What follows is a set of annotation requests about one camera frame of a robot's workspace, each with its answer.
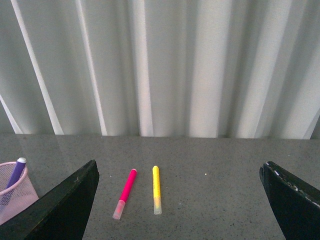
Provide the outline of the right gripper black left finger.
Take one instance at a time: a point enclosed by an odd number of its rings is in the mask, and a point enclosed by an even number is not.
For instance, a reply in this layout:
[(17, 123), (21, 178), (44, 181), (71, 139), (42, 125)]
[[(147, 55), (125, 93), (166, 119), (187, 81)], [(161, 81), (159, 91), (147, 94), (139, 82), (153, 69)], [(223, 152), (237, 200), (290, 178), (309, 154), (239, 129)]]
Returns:
[(2, 240), (81, 240), (99, 183), (90, 160), (43, 197), (0, 226)]

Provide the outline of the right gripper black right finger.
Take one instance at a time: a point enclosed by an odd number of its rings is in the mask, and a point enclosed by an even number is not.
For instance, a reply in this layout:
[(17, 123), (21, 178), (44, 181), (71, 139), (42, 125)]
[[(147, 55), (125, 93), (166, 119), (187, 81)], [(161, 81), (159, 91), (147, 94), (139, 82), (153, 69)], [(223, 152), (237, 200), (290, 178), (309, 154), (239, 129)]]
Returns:
[(287, 240), (320, 238), (320, 191), (268, 161), (259, 177), (278, 225)]

